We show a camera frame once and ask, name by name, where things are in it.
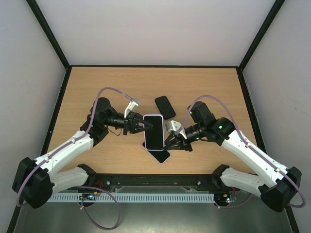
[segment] black phone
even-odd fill
[[[159,163],[164,163],[171,155],[167,150],[162,150],[162,151],[154,151],[154,150],[145,150],[150,153]]]
[[[160,114],[146,114],[143,119],[153,125],[152,130],[144,131],[147,150],[164,150],[163,116]]]
[[[155,103],[157,105],[157,108],[160,110],[160,113],[163,115],[163,118],[165,120],[168,120],[174,116],[176,116],[176,113],[169,101],[169,99],[166,96],[161,96],[155,99]]]

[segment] cable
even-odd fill
[[[242,203],[238,204],[238,205],[233,205],[233,206],[219,206],[216,202],[215,205],[218,207],[218,209],[233,209],[233,208],[238,208],[241,207],[243,205],[245,205],[246,203],[248,203],[249,200],[251,200],[252,194],[250,194],[247,199],[245,201],[243,201]]]
[[[108,129],[110,132],[112,132],[115,136],[120,136],[121,133],[122,133],[122,129],[121,129],[121,128],[120,128],[120,133],[119,133],[119,134],[116,134],[116,133],[113,132],[111,129],[109,129],[108,126],[106,126],[106,127],[107,127],[107,129]]]
[[[229,117],[231,118],[231,121],[232,123],[234,124],[234,127],[240,137],[240,139],[242,140],[242,142],[248,146],[248,148],[254,152],[256,155],[258,155],[261,159],[263,159],[267,164],[269,164],[274,170],[278,169],[277,166],[275,166],[273,163],[271,163],[266,157],[264,157],[259,151],[257,151],[254,147],[252,147],[251,145],[248,145],[247,141],[244,139],[244,137],[242,136],[241,132],[240,132],[240,129],[232,115],[232,113],[229,111],[229,109],[227,108],[227,106],[218,98],[214,97],[214,96],[211,96],[211,95],[203,95],[203,96],[200,96],[198,97],[189,107],[188,111],[187,111],[187,114],[185,116],[185,119],[184,119],[184,122],[182,124],[182,126],[177,130],[176,134],[178,134],[180,131],[182,131],[182,129],[184,128],[184,125],[186,124],[187,122],[187,119],[189,117],[189,114],[190,114],[190,111],[192,109],[192,107],[194,106],[194,104],[199,101],[200,99],[202,98],[211,98],[215,101],[217,101],[221,106],[223,106],[223,108],[226,110],[226,112],[228,113]],[[291,185],[297,190],[297,192],[300,194],[301,196],[301,199],[302,199],[302,203],[300,205],[294,205],[294,204],[288,204],[288,206],[291,206],[291,207],[294,207],[294,208],[302,208],[306,205],[306,198],[305,196],[303,195],[302,191],[300,190],[300,188],[294,183],[294,181],[292,181],[291,178],[288,177],[288,175],[286,175],[283,171],[279,171],[279,173],[285,177],[290,183]]]
[[[94,188],[94,187],[76,186],[76,188],[85,188],[85,189],[97,190],[97,191],[106,193],[109,197],[111,197],[112,200],[115,202],[115,204],[116,204],[116,206],[117,206],[117,209],[118,209],[118,220],[117,220],[116,224],[115,224],[113,227],[110,227],[110,228],[103,227],[103,226],[97,224],[97,223],[92,219],[92,217],[88,214],[88,212],[86,211],[85,207],[83,206],[83,202],[85,201],[86,198],[83,198],[83,199],[82,199],[82,201],[81,201],[81,208],[80,208],[80,209],[84,210],[84,212],[86,213],[86,215],[87,215],[87,217],[89,218],[89,220],[90,220],[96,227],[98,227],[99,229],[108,231],[108,230],[116,229],[116,228],[118,227],[118,224],[119,224],[120,219],[121,219],[121,208],[120,208],[119,203],[117,202],[117,200],[115,199],[115,197],[114,197],[111,193],[109,193],[109,192],[107,192],[107,191],[105,191],[105,190],[103,190],[103,189]]]
[[[116,92],[118,92],[118,93],[124,95],[124,96],[127,97],[128,99],[132,100],[132,98],[131,98],[129,95],[127,95],[127,94],[125,94],[125,93],[123,93],[123,92],[121,92],[121,91],[119,91],[119,90],[117,90],[117,89],[115,89],[115,88],[112,88],[112,87],[104,87],[103,89],[101,89],[101,90],[98,92],[98,94],[97,94],[97,96],[96,96],[96,99],[95,99],[95,101],[94,101],[93,111],[92,111],[92,114],[91,114],[91,119],[90,119],[88,128],[87,128],[86,132],[85,132],[82,136],[76,138],[75,141],[78,141],[78,140],[84,138],[84,137],[87,135],[87,133],[89,132],[89,130],[91,129],[92,123],[93,123],[93,120],[94,120],[95,109],[96,109],[96,106],[97,106],[98,99],[99,99],[99,97],[101,96],[101,93],[102,93],[103,91],[105,91],[105,90],[113,90],[113,91],[116,91]],[[73,142],[70,141],[70,142],[68,142],[68,143],[66,143],[66,144],[64,144],[64,145],[62,145],[60,148],[58,148],[58,149],[55,150],[53,153],[51,153],[51,154],[47,157],[47,160],[51,159],[51,158],[52,158],[54,155],[56,155],[59,151],[61,151],[62,149],[66,148],[67,146],[69,146],[69,145],[72,144],[72,143],[73,143]],[[43,160],[40,164],[38,164],[38,165],[29,173],[29,175],[28,175],[28,176],[26,177],[26,179],[24,180],[23,184],[20,186],[19,191],[18,191],[18,193],[17,193],[17,198],[16,198],[16,206],[17,206],[17,207],[23,207],[23,206],[27,205],[27,203],[24,203],[24,204],[20,204],[20,203],[19,203],[20,195],[21,195],[22,191],[24,190],[24,187],[25,187],[26,183],[27,183],[28,180],[31,178],[31,176],[32,176],[43,164],[45,164],[47,160]]]

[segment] gray wall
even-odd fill
[[[64,73],[26,1],[1,1],[0,232],[15,207],[18,163],[40,155]]]
[[[309,203],[294,214],[303,233],[311,216],[310,15],[311,1],[285,1],[244,71],[268,153],[302,171]]]
[[[37,0],[70,64],[229,65],[275,0]]]

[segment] wooden table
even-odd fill
[[[174,120],[182,122],[187,107],[200,95],[213,95],[230,109],[240,129],[253,142],[248,112],[234,68],[134,68],[134,67],[73,67],[49,151],[68,140],[79,130],[90,113],[98,91],[106,86],[119,89],[140,100],[137,112],[158,114],[154,99],[166,95],[176,111]],[[118,112],[123,112],[129,100],[114,91],[104,91]],[[203,99],[216,118],[228,117],[216,101]],[[186,127],[194,124],[189,117]],[[237,156],[215,143],[198,141],[193,152],[172,150],[170,158],[159,164],[142,147],[144,134],[108,136],[71,161],[64,169],[85,163],[97,173],[136,174],[210,174],[220,164],[237,170],[251,169]]]

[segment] phone lying on table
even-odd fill
[[[167,150],[155,151],[155,150],[147,150],[146,148],[145,150],[149,152],[161,164],[164,163],[171,155]]]
[[[143,119],[153,125],[152,130],[144,131],[145,148],[147,150],[164,150],[163,116],[161,114],[146,114]]]

